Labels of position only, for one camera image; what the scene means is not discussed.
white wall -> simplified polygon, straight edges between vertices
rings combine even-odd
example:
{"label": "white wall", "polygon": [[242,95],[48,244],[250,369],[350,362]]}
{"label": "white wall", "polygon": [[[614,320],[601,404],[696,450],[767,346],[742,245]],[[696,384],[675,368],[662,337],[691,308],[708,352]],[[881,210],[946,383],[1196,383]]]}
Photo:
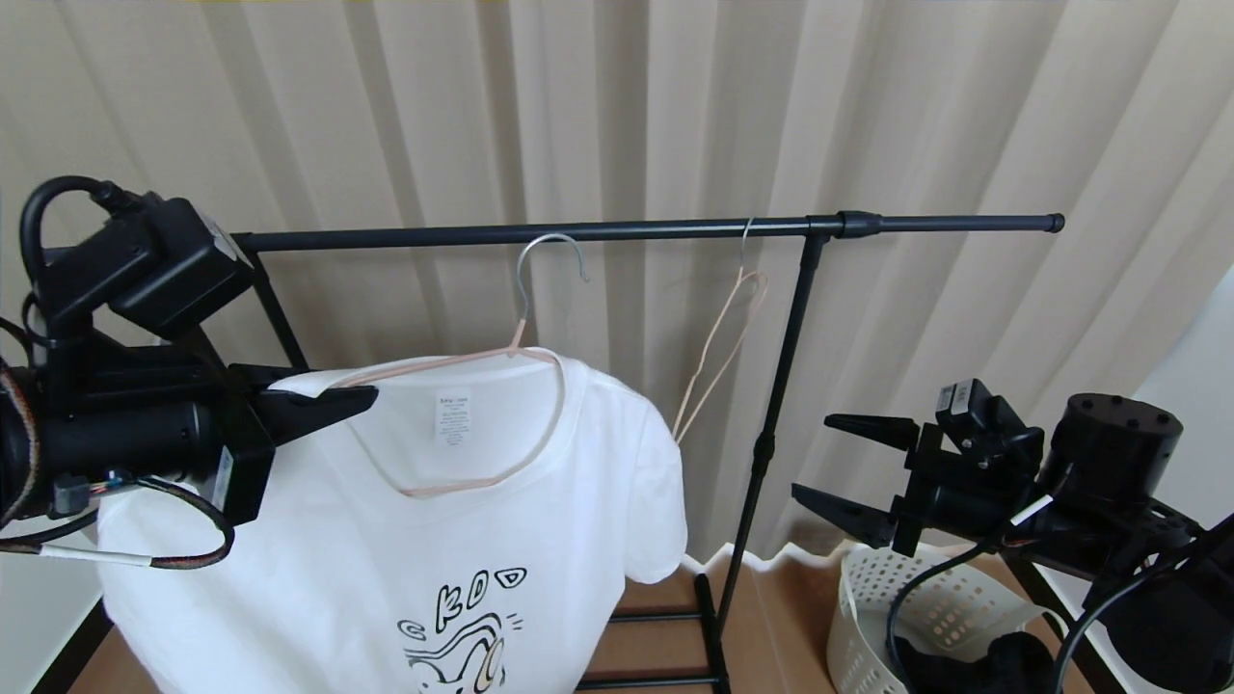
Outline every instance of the white wall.
{"label": "white wall", "polygon": [[[47,530],[46,519],[22,521],[5,536]],[[57,545],[89,547],[80,532]],[[94,564],[0,554],[0,694],[25,694],[99,600]]]}
{"label": "white wall", "polygon": [[[1177,416],[1183,425],[1182,440],[1175,449],[1156,498],[1212,527],[1234,511],[1229,489],[1234,467],[1229,448],[1229,429],[1234,426],[1234,269],[1213,291],[1212,298],[1174,351],[1149,375],[1135,393],[1137,400],[1151,403]],[[1048,572],[1077,611],[1088,583]],[[1097,627],[1093,643],[1119,671],[1129,692],[1164,692],[1137,677],[1109,647]]]}

neckline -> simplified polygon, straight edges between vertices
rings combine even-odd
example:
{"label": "neckline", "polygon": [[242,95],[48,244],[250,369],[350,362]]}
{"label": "neckline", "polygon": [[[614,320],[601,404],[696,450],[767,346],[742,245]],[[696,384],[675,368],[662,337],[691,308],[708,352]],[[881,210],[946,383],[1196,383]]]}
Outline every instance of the neckline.
{"label": "neckline", "polygon": [[[376,463],[368,459],[366,454],[360,456],[362,459],[357,459],[357,456],[350,454],[355,451],[365,451],[365,447],[354,429],[343,422],[344,426],[322,430],[321,433],[329,432],[329,435],[326,441],[318,445],[318,449],[325,454],[338,478],[338,487],[342,493],[354,498],[358,503],[357,505],[364,512],[380,517],[383,522],[394,521],[401,525],[418,525],[480,509],[560,467],[574,440],[579,411],[582,404],[582,393],[586,389],[587,369],[582,368],[580,362],[561,357],[549,349],[536,349],[553,357],[557,364],[518,364],[507,369],[459,374],[457,377],[433,372],[417,372],[395,377],[404,380],[404,383],[476,384],[486,380],[510,378],[534,369],[559,368],[561,373],[560,411],[549,425],[550,429],[547,432],[544,445],[518,470],[489,487],[459,489],[428,496],[411,496],[392,485],[378,468]],[[439,357],[417,357],[395,363],[411,364],[437,358]],[[334,373],[342,374],[332,379],[337,382],[355,372]],[[374,385],[380,391],[381,382]]]}

clothes rack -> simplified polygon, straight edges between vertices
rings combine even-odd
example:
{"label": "clothes rack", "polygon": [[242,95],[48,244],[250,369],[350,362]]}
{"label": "clothes rack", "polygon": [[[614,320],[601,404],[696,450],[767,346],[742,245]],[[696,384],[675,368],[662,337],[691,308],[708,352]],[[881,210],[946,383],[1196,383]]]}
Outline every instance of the clothes rack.
{"label": "clothes rack", "polygon": [[[681,238],[740,238],[747,219],[685,220],[685,221],[633,221],[633,222],[582,222],[582,224],[532,224],[510,226],[466,226],[431,228],[369,228],[350,231],[308,231],[238,233],[234,240],[255,270],[254,289],[279,345],[291,366],[307,370],[308,362],[296,340],[295,331],[270,284],[269,273],[262,263],[262,253],[281,251],[339,251],[355,248],[417,248],[429,246],[484,246],[529,243],[545,233],[564,233],[575,241],[664,241]],[[754,512],[758,506],[763,479],[775,454],[775,430],[789,388],[793,356],[801,337],[810,303],[810,290],[822,257],[823,247],[833,238],[861,238],[876,233],[918,233],[938,231],[1044,231],[1055,233],[1062,228],[1062,215],[1021,216],[881,216],[871,212],[844,211],[835,215],[810,215],[805,217],[763,217],[749,222],[749,237],[803,237],[801,265],[785,325],[784,342],[776,363],[771,394],[768,400],[763,431],[754,442],[750,479],[742,506],[740,522],[733,542],[733,557],[724,577],[718,609],[713,605],[711,583],[706,574],[695,577],[697,609],[685,611],[660,611],[649,614],[616,614],[610,624],[645,621],[696,620],[702,632],[707,654],[707,673],[680,677],[637,677],[615,679],[584,679],[579,690],[626,689],[644,687],[674,687],[710,684],[716,694],[729,694],[728,668],[724,663],[722,635],[733,595],[740,575],[742,557],[749,542]]]}

black cloth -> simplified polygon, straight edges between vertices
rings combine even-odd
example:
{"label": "black cloth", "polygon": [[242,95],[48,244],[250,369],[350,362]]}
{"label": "black cloth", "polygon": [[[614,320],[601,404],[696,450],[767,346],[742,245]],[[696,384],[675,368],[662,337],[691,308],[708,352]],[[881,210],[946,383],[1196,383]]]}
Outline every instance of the black cloth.
{"label": "black cloth", "polygon": [[995,638],[975,663],[928,656],[898,636],[896,643],[905,674],[919,694],[1049,694],[1054,684],[1053,656],[1023,631]]}

metal hanger hook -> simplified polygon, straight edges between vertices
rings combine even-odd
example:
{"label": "metal hanger hook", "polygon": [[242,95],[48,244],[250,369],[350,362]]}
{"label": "metal hanger hook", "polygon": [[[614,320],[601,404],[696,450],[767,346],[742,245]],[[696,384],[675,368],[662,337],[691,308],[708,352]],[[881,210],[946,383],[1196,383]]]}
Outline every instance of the metal hanger hook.
{"label": "metal hanger hook", "polygon": [[745,228],[742,231],[742,268],[745,268],[745,237],[750,235],[750,225],[754,224],[754,217],[745,220]]}
{"label": "metal hanger hook", "polygon": [[587,277],[587,268],[582,263],[582,248],[579,246],[578,241],[564,233],[545,233],[544,236],[537,237],[527,246],[523,246],[522,252],[518,253],[518,263],[515,265],[515,277],[518,278],[518,295],[523,298],[522,320],[524,321],[532,317],[532,300],[527,295],[527,286],[523,285],[523,261],[527,259],[527,253],[529,253],[531,249],[538,243],[552,240],[565,241],[574,247],[574,254],[579,258],[579,277],[582,278],[582,282],[591,282],[591,278]]}

